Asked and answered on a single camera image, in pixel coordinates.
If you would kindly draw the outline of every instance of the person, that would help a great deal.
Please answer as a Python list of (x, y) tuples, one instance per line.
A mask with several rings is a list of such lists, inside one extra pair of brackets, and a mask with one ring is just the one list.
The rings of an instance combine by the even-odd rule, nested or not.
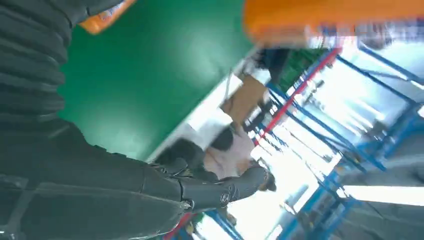
[(72, 29), (121, 0), (0, 1), (0, 239), (118, 240), (254, 194), (265, 169), (210, 182), (87, 143), (58, 117)]
[[(247, 169), (260, 166), (251, 158), (254, 148), (254, 143), (243, 127), (232, 123), (217, 136), (205, 151), (203, 167), (208, 172), (214, 173), (218, 180), (239, 177)], [(277, 190), (275, 181), (274, 175), (268, 169), (266, 180), (259, 190), (275, 192)]]

